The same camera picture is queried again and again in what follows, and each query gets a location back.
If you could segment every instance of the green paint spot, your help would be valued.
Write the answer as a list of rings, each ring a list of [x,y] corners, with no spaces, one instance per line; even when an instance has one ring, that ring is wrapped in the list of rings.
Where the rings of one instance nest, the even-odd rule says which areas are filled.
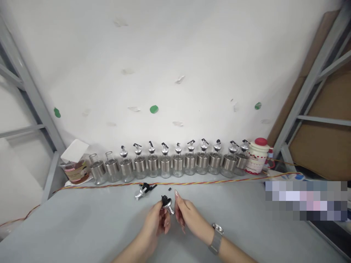
[[[54,108],[54,113],[56,117],[61,118],[60,111],[57,108]]]
[[[261,102],[256,103],[255,109],[259,110],[261,107],[262,107],[262,103]]]
[[[152,114],[155,114],[156,112],[158,112],[158,107],[157,107],[156,105],[151,106],[150,112],[151,112]]]

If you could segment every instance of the white wall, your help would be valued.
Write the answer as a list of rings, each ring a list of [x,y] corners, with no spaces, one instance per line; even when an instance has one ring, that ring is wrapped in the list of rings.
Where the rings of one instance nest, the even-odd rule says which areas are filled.
[[[1,76],[0,120],[0,132],[35,123],[18,89]],[[0,224],[22,218],[40,204],[52,156],[39,131],[0,138]]]
[[[0,8],[66,145],[79,138],[99,153],[122,144],[131,152],[152,140],[173,152],[204,137],[227,152],[230,140],[268,136],[323,13],[340,4],[3,0]]]

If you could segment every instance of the hand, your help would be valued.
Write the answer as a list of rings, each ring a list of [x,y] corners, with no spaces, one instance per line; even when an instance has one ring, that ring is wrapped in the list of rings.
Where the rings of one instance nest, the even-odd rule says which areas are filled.
[[[148,245],[147,257],[151,256],[157,247],[157,238],[161,233],[167,234],[171,227],[171,217],[167,209],[162,209],[162,201],[153,205],[146,216],[144,226],[139,235]]]
[[[184,234],[185,224],[187,224],[190,231],[209,246],[214,236],[213,227],[202,217],[192,202],[182,199],[177,190],[174,191],[174,195],[175,216],[177,222],[182,226]]]

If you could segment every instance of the bottle label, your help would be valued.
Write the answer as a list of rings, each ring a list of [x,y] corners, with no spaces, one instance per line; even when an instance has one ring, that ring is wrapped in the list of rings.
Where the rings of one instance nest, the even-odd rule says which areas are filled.
[[[87,167],[86,162],[84,162],[82,166],[80,166],[77,169],[66,170],[65,174],[67,175],[70,181],[75,182],[75,181],[79,181],[84,176],[89,174],[89,168]]]
[[[259,175],[262,171],[265,161],[266,159],[256,159],[255,157],[250,156],[245,167],[245,172],[252,175]]]

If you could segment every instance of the woman's left hand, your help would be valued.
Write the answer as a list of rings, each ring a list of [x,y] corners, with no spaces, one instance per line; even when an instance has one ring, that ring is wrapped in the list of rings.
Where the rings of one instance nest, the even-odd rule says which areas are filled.
[[[167,209],[162,209],[162,201],[151,207],[146,216],[140,236],[147,242],[148,256],[151,256],[157,247],[157,238],[161,233],[167,234],[171,227],[171,217]]]

